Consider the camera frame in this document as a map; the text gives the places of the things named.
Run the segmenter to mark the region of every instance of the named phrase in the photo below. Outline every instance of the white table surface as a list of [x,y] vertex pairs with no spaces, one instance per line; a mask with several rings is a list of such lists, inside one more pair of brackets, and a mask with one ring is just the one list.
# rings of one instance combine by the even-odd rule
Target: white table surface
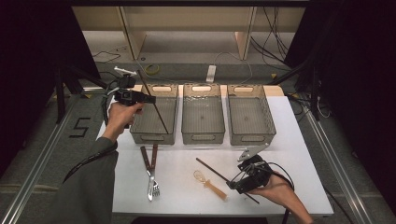
[[[267,149],[259,153],[267,162],[281,165],[291,176],[297,195],[313,216],[333,214],[332,207],[318,178],[306,148],[290,103],[285,96],[269,96],[268,104],[276,126],[276,136]],[[172,146],[159,145],[156,165],[156,181],[161,195],[148,199],[149,176],[140,152],[129,130],[119,137],[119,160],[116,167],[113,212],[137,216],[204,216],[204,217],[269,217],[283,215],[285,209],[261,196],[252,195],[260,204],[244,194],[231,190],[220,177],[204,167],[201,159],[228,179],[238,173],[237,159],[245,147],[230,145],[226,99],[223,96],[223,112],[226,133],[221,145],[183,145],[181,135],[182,104],[179,98],[176,142]],[[151,145],[146,145],[151,159]],[[193,173],[200,170],[206,179],[224,191],[224,202],[210,189],[197,181]]]

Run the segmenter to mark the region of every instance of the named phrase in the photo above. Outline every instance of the dark long sleeve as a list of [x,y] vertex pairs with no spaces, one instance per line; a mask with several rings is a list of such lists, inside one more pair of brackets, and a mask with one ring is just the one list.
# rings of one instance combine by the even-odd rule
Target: dark long sleeve
[[[90,155],[115,146],[100,137]],[[117,159],[114,151],[71,175],[57,192],[44,223],[111,223]]]

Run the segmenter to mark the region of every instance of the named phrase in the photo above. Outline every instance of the floor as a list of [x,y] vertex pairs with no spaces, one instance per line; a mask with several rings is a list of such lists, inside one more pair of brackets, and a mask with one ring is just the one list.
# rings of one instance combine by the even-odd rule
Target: floor
[[[273,76],[282,76],[289,69],[277,60],[262,57],[252,45],[247,60],[240,61],[232,33],[151,32],[137,61],[131,60],[122,33],[85,32],[84,35],[105,82],[117,76],[115,66],[135,70],[152,63],[160,66],[160,72],[149,77],[149,81],[160,83],[169,79],[178,83],[205,82],[210,64],[217,66],[215,81],[220,84],[265,84]],[[253,36],[263,44],[268,34],[255,33]],[[289,46],[293,34],[282,34],[281,38]],[[273,38],[267,42],[266,47],[278,58],[282,57]],[[295,93],[293,85],[296,78],[292,77],[280,84],[285,93]],[[44,158],[42,168],[36,170],[39,176],[36,177],[34,188],[31,188],[25,200],[18,206],[20,212],[13,223],[40,223],[66,173],[85,158],[87,148],[96,138],[103,122],[103,115],[98,109],[102,96],[101,91],[90,82],[80,82],[87,90],[83,97],[69,95],[65,89],[65,100],[71,113],[61,123],[63,126],[55,124],[56,99],[50,98],[35,124],[34,131],[26,139],[25,149],[19,152],[0,179],[0,214],[3,218],[15,203],[15,198],[20,195],[20,189],[26,186],[26,180],[31,178],[31,171],[37,167],[38,159]],[[305,92],[300,92],[300,97],[308,96]],[[325,217],[325,223],[350,223],[347,217],[354,223],[396,223],[396,217],[366,174],[359,158],[354,156],[336,115],[330,113],[328,117],[329,109],[324,107],[320,121],[317,122],[301,104],[292,100],[290,104],[319,178],[329,191],[334,215]],[[87,129],[75,129],[76,124]],[[327,139],[324,142],[320,140],[323,136]],[[51,139],[57,144],[49,146],[47,143]],[[114,214],[112,223],[131,223],[133,219],[133,216]],[[267,220],[268,223],[281,223],[282,217],[268,217]],[[295,221],[291,217],[288,223]]]

